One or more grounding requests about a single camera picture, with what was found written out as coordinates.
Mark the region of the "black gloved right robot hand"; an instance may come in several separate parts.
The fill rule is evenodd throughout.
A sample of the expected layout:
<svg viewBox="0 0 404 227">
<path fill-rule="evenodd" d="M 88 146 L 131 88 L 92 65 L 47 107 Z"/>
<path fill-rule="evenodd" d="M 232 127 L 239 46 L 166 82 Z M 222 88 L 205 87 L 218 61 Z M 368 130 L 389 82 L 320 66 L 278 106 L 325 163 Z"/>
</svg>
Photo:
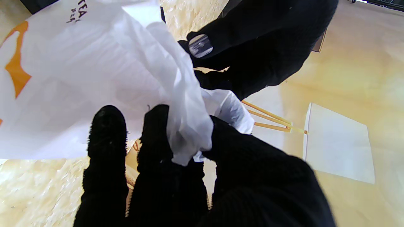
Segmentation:
<svg viewBox="0 0 404 227">
<path fill-rule="evenodd" d="M 224 15 L 190 32 L 181 47 L 205 89 L 230 89 L 245 99 L 277 86 L 302 68 L 329 26 L 338 0 L 236 0 Z M 167 105 L 146 113 L 129 212 L 125 176 L 127 126 L 112 105 L 94 116 L 89 166 L 83 172 L 74 227 L 335 227 L 329 203 L 307 162 L 238 132 L 215 116 L 213 146 L 204 157 L 216 164 L 208 208 L 204 165 L 172 162 Z"/>
</svg>

